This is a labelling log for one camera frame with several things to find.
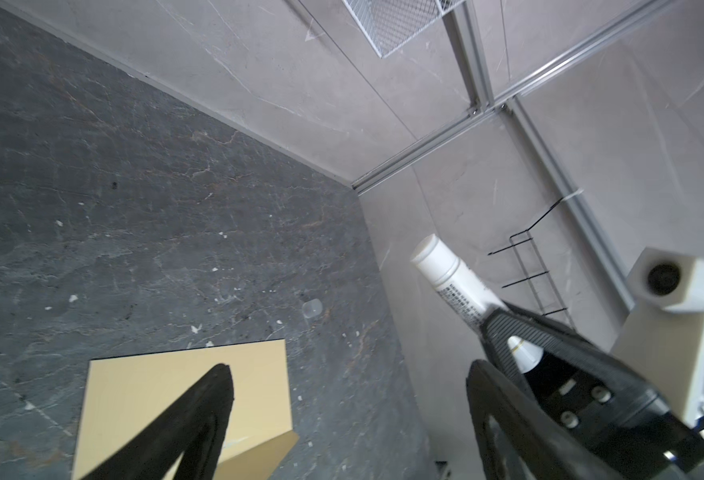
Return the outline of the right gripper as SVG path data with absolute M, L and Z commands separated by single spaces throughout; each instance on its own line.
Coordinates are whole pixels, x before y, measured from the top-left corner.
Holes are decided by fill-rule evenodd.
M 618 473 L 704 472 L 704 438 L 648 381 L 565 324 L 513 305 L 486 314 L 479 336 L 501 373 Z M 547 352 L 531 386 L 508 347 L 512 336 Z

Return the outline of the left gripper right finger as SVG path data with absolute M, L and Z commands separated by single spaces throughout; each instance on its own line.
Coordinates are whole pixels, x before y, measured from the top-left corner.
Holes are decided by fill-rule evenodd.
M 486 360 L 474 361 L 467 397 L 488 479 L 513 478 L 522 465 L 537 479 L 619 479 L 538 404 Z

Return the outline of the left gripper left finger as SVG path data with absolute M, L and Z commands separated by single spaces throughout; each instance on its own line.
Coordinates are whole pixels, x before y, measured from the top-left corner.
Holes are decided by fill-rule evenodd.
M 87 479 L 211 479 L 234 403 L 231 368 L 214 365 Z

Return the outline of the white glue stick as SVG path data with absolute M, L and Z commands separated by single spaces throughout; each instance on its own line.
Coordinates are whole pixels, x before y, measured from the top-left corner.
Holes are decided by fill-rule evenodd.
M 475 333 L 487 358 L 491 357 L 489 337 L 482 325 L 494 313 L 523 315 L 514 311 L 490 289 L 477 274 L 437 235 L 430 234 L 414 250 L 411 263 L 428 280 L 437 294 Z M 518 334 L 501 340 L 502 350 L 512 356 L 513 364 L 529 378 L 546 371 L 544 349 Z

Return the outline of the yellow envelope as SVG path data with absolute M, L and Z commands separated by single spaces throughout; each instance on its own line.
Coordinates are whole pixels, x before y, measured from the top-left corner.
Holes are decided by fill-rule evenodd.
M 284 340 L 91 361 L 73 478 L 116 453 L 219 363 L 231 369 L 234 403 L 214 476 L 270 478 L 299 440 Z

